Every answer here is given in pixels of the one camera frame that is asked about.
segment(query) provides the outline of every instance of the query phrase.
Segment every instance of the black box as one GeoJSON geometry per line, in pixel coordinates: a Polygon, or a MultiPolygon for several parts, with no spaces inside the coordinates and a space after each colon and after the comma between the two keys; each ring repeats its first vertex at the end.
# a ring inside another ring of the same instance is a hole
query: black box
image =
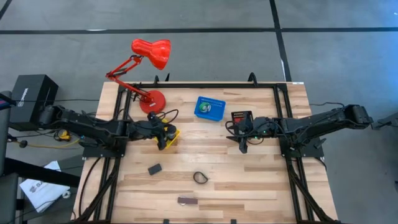
{"type": "Polygon", "coordinates": [[[44,107],[54,103],[58,85],[46,75],[19,75],[12,90],[17,105],[11,108],[9,127],[18,131],[38,130],[44,107]]]}

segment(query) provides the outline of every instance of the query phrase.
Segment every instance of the blue container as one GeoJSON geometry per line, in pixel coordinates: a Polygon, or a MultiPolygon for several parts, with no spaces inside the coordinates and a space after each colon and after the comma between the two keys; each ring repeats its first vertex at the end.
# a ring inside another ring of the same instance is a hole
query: blue container
{"type": "Polygon", "coordinates": [[[195,114],[199,118],[210,119],[213,121],[221,121],[224,117],[225,101],[215,100],[203,96],[199,96],[197,105],[195,107],[195,114]],[[211,105],[211,109],[207,113],[200,112],[199,106],[201,103],[207,102],[211,105]]]}

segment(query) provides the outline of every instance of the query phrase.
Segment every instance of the black eraser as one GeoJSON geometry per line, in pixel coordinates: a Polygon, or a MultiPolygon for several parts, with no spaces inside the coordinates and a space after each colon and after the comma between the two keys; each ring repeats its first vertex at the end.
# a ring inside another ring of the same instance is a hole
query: black eraser
{"type": "Polygon", "coordinates": [[[162,171],[160,164],[156,164],[153,167],[148,168],[149,175],[154,175],[159,171],[162,171]]]}

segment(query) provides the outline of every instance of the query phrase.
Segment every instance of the floor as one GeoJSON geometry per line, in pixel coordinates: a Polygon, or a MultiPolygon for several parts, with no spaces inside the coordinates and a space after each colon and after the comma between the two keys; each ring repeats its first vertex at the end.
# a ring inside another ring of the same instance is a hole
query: floor
{"type": "MultiPolygon", "coordinates": [[[[124,79],[150,81],[170,73],[173,81],[245,81],[254,72],[259,81],[305,82],[311,103],[360,104],[374,119],[398,111],[398,29],[394,28],[398,4],[394,0],[0,0],[1,5],[8,7],[0,11],[0,90],[12,90],[18,75],[44,73],[60,85],[58,99],[98,99],[104,74],[131,55],[132,39],[170,39],[172,54],[164,70],[145,60],[124,79]],[[279,23],[270,2],[275,2],[279,23]],[[135,34],[133,30],[275,25],[282,28],[277,35],[268,31],[135,34]],[[118,31],[94,31],[103,29],[118,31]],[[91,34],[78,34],[79,30],[91,34]]],[[[97,106],[77,101],[63,105],[87,112],[97,106]]],[[[329,109],[312,107],[313,113],[329,109]]],[[[327,173],[343,222],[398,220],[397,134],[398,129],[386,127],[327,136],[323,147],[327,173]]],[[[55,144],[45,136],[29,141],[55,144]]],[[[17,145],[7,149],[8,157],[37,165],[79,154],[81,149],[17,145]]],[[[65,222],[69,217],[70,210],[65,209],[31,223],[65,222]]]]}

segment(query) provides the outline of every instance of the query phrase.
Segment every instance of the yellow cable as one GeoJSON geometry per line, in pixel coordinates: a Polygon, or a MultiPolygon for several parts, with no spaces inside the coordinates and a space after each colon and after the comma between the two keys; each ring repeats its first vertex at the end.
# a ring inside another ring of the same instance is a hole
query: yellow cable
{"type": "Polygon", "coordinates": [[[80,139],[77,139],[76,141],[73,141],[73,142],[71,142],[69,144],[64,144],[62,146],[42,146],[42,145],[36,145],[36,144],[28,144],[28,146],[30,146],[30,147],[42,147],[42,148],[48,148],[48,149],[62,149],[64,147],[71,146],[71,145],[73,145],[75,143],[78,143],[79,140],[80,139]]]}

